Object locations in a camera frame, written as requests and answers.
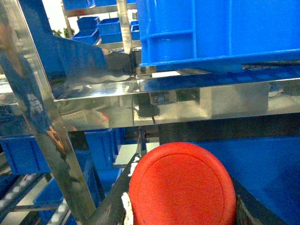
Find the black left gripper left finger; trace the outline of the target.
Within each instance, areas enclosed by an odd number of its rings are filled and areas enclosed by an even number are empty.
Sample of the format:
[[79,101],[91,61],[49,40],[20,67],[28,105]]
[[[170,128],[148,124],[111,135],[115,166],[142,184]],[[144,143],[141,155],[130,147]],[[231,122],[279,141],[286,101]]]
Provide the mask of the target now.
[[93,215],[89,218],[88,225],[131,225],[133,215],[131,202],[128,196],[129,183],[133,171],[141,157],[135,153],[129,163],[111,188],[107,197],[102,201]]

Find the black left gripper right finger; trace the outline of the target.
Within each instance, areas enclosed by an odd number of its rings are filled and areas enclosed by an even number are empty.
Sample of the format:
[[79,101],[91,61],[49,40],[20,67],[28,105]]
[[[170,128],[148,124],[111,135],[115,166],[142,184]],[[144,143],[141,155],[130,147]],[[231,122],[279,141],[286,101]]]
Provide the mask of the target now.
[[259,202],[248,190],[230,175],[236,193],[234,225],[286,225],[287,223]]

